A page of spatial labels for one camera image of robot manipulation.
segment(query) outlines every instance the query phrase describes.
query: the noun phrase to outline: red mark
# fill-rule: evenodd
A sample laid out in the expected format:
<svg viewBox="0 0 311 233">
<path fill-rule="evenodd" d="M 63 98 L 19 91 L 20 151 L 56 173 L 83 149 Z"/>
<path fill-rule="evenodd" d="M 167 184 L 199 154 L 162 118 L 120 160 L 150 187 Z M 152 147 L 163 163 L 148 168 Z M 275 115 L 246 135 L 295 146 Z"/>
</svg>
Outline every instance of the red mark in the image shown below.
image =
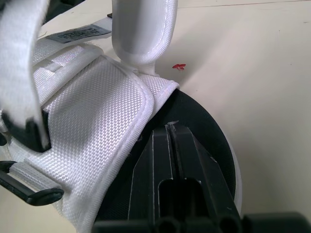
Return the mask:
<svg viewBox="0 0 311 233">
<path fill-rule="evenodd" d="M 186 66 L 186 64 L 176 64 L 175 66 L 173 66 L 173 69 L 178 69 L 178 70 L 184 70 L 184 67 Z"/>
</svg>

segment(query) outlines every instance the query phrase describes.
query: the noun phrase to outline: black plastic clip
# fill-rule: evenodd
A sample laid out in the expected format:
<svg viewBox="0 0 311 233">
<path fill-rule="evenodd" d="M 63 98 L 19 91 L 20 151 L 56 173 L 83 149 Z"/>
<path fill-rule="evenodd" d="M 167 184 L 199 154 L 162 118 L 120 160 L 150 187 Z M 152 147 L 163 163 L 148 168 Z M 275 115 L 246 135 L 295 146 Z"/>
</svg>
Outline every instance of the black plastic clip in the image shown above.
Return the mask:
<svg viewBox="0 0 311 233">
<path fill-rule="evenodd" d="M 15 125 L 10 120 L 8 114 L 6 114 L 5 112 L 2 113 L 2 119 L 6 128 L 8 129 L 8 132 L 20 143 L 36 152 L 45 152 L 51 148 L 49 127 L 48 127 L 48 116 L 49 114 L 47 112 L 42 111 L 43 124 L 49 140 L 49 144 L 47 146 L 43 146 L 41 143 L 41 137 L 38 126 L 33 119 L 29 119 L 26 122 L 26 128 L 23 129 Z"/>
<path fill-rule="evenodd" d="M 10 172 L 10 167 L 16 162 L 0 161 L 0 185 L 21 198 L 26 203 L 33 206 L 49 205 L 63 197 L 64 191 L 59 188 L 44 189 L 39 192 L 34 192 L 26 187 L 7 173 Z"/>
</svg>

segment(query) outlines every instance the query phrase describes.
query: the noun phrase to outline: white label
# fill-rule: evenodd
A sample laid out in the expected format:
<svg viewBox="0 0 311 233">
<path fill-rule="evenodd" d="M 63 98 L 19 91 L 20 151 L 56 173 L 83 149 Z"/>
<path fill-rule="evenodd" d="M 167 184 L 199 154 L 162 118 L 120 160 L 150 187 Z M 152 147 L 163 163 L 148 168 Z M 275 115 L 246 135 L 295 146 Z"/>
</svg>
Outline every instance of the white label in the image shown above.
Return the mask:
<svg viewBox="0 0 311 233">
<path fill-rule="evenodd" d="M 108 33 L 111 33 L 111 31 L 91 24 L 91 25 L 88 25 L 82 28 L 76 28 L 76 29 L 65 31 L 65 32 L 48 35 L 46 38 L 50 40 L 58 41 L 60 43 L 68 43 L 74 40 L 80 40 L 80 39 L 87 38 L 87 37 L 105 35 Z"/>
</svg>

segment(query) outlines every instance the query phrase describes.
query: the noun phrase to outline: beige table surface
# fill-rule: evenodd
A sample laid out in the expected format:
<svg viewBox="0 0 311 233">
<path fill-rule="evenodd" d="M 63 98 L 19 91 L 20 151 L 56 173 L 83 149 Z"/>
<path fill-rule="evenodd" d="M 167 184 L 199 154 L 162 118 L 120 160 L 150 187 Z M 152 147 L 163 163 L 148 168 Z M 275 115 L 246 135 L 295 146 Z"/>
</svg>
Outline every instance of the beige table surface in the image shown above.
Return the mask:
<svg viewBox="0 0 311 233">
<path fill-rule="evenodd" d="M 243 213 L 299 211 L 311 220 L 311 1 L 179 0 L 161 77 L 180 83 L 230 139 L 243 180 Z M 86 0 L 40 35 L 111 12 Z M 111 38 L 95 41 L 116 58 Z M 172 69 L 186 64 L 184 71 Z M 0 233 L 73 233 L 51 207 L 31 207 L 0 187 Z"/>
</svg>

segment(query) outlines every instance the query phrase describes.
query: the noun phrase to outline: white fabric tab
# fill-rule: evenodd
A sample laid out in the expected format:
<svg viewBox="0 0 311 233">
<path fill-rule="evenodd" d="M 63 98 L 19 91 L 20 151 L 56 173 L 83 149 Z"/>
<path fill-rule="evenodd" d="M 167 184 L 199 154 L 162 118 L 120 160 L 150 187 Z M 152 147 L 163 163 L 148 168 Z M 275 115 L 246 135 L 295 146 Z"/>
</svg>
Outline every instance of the white fabric tab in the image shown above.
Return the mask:
<svg viewBox="0 0 311 233">
<path fill-rule="evenodd" d="M 24 162 L 13 164 L 10 167 L 10 175 L 22 180 L 35 192 L 49 188 L 62 188 L 59 184 Z"/>
<path fill-rule="evenodd" d="M 0 34 L 5 35 L 0 37 L 0 106 L 21 128 L 32 118 L 38 125 L 44 147 L 49 140 L 31 76 L 31 64 L 47 7 L 46 0 L 12 0 L 7 3 L 0 20 Z"/>
<path fill-rule="evenodd" d="M 177 0 L 112 0 L 112 44 L 132 66 L 156 61 L 169 46 Z"/>
</svg>

